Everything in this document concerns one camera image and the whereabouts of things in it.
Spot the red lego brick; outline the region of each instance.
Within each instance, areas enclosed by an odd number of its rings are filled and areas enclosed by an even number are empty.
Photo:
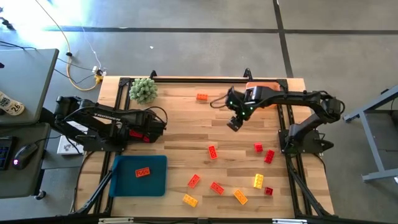
[[[143,177],[149,174],[150,174],[149,167],[136,170],[136,177]]]
[[[262,144],[261,143],[254,143],[254,150],[256,152],[262,152]]]
[[[270,164],[272,162],[272,159],[274,158],[275,152],[272,150],[268,150],[266,157],[264,158],[264,162]]]
[[[210,159],[217,158],[217,152],[216,152],[216,148],[214,146],[209,146],[209,154],[210,154]]]
[[[207,100],[207,94],[197,94],[197,100]]]
[[[213,182],[210,186],[211,189],[213,189],[216,193],[219,195],[222,195],[224,192],[224,188],[222,188],[220,185],[218,185],[216,182]]]
[[[270,195],[272,196],[272,192],[274,191],[274,189],[270,188],[270,187],[266,187],[266,190],[264,191],[264,193],[266,195]]]
[[[193,189],[196,186],[196,184],[199,182],[199,180],[200,177],[194,174],[191,180],[189,181],[188,186]]]

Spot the keyboard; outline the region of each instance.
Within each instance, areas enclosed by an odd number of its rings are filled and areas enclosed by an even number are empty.
[[[0,170],[7,170],[16,141],[16,137],[0,137]]]

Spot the yellow lego brick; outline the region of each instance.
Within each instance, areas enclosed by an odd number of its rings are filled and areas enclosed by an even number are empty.
[[[261,174],[256,174],[256,178],[254,178],[254,187],[258,189],[262,189],[262,180],[264,176]]]
[[[248,202],[248,199],[243,195],[242,191],[236,190],[234,193],[236,199],[241,202],[242,205],[244,205],[246,202]]]
[[[189,196],[189,195],[184,195],[184,198],[182,199],[183,202],[191,205],[192,207],[196,207],[198,200],[194,199],[193,197]]]

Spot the desk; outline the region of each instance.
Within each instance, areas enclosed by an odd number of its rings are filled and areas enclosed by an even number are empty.
[[[45,123],[0,128],[0,136],[15,136],[18,138],[12,151],[12,157],[22,146],[47,138],[49,133],[50,125]],[[45,145],[46,141],[37,143],[39,148],[25,169],[14,169],[11,160],[8,170],[0,171],[0,198],[26,197],[38,193],[39,189],[37,186],[40,187],[41,178],[43,178],[44,174],[40,168]]]
[[[114,106],[119,79],[120,77],[104,78],[98,97],[99,103]],[[305,89],[301,78],[288,79],[288,84],[291,91]],[[128,145],[123,155],[166,155],[169,163],[167,191],[163,197],[116,197],[111,214],[113,217],[287,218],[294,216],[285,157],[279,153],[277,130],[280,126],[276,108],[257,110],[252,118],[244,122],[242,128],[234,133],[226,125],[227,120],[233,115],[232,111],[226,108],[213,109],[208,103],[196,101],[197,93],[208,94],[210,102],[225,95],[231,85],[230,83],[157,84],[159,96],[151,105],[161,106],[168,113],[167,130],[153,144]],[[233,85],[239,91],[243,91],[246,86]],[[148,105],[139,106],[134,102],[131,102],[130,106],[130,108],[146,107]],[[306,107],[293,106],[293,112],[296,123],[310,116],[310,109]],[[254,152],[255,142],[261,142],[265,151],[268,149],[275,151],[272,164],[264,162],[265,152],[261,154]],[[208,155],[210,144],[216,146],[218,158],[215,160],[211,160]],[[83,168],[76,198],[78,208],[85,203],[98,185],[103,157],[103,152],[94,153]],[[303,154],[302,157],[308,188],[323,207],[333,213],[322,163],[311,154]],[[190,189],[187,184],[193,174],[198,174],[201,180],[194,189]],[[262,190],[253,188],[255,174],[264,175]],[[222,196],[210,189],[213,181],[224,187],[225,192]],[[273,196],[266,197],[264,187],[273,188]],[[245,205],[241,205],[233,196],[236,189],[242,190],[248,198]],[[298,190],[297,193],[300,207],[303,208],[301,191]],[[185,194],[198,200],[196,208],[182,202]],[[105,207],[106,199],[107,197],[103,197],[102,209]]]
[[[19,116],[0,116],[0,125],[34,124],[39,120],[50,85],[58,49],[2,50],[0,91],[24,104]]]

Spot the yellow cable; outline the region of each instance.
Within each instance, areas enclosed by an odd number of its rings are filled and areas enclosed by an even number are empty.
[[[83,89],[83,88],[78,87],[76,84],[74,84],[74,82],[73,82],[72,79],[70,78],[69,69],[70,69],[70,64],[71,64],[71,62],[72,62],[72,57],[68,57],[68,63],[67,63],[67,76],[68,76],[68,78],[69,78],[70,83],[71,83],[76,89],[78,89],[78,90],[80,90],[80,91],[89,91],[89,90],[94,89],[94,88],[97,86],[97,84],[99,84],[99,83],[102,81],[102,77],[99,77],[99,75],[95,75],[95,84],[94,84],[92,87],[87,88],[87,89]]]
[[[68,53],[70,53],[70,44],[69,44],[69,41],[68,41],[66,35],[63,33],[63,30],[61,29],[61,27],[57,24],[57,22],[55,22],[55,20],[50,16],[50,14],[44,9],[44,7],[43,7],[37,0],[35,0],[35,1],[36,1],[36,3],[43,9],[43,11],[49,16],[49,18],[51,18],[51,20],[55,23],[55,25],[57,25],[58,29],[60,29],[60,31],[61,31],[63,37],[64,37],[65,40],[67,41]],[[102,79],[103,79],[102,76],[100,76],[100,75],[95,75],[95,85],[94,85],[93,87],[90,87],[90,88],[87,88],[87,89],[83,89],[83,88],[78,87],[78,86],[72,81],[72,79],[70,78],[69,70],[70,70],[70,64],[71,64],[71,63],[72,63],[72,56],[69,56],[69,55],[68,55],[67,76],[68,76],[68,79],[69,79],[70,83],[71,83],[76,89],[78,89],[78,90],[80,90],[80,91],[89,91],[89,90],[94,89],[94,88],[102,81]]]

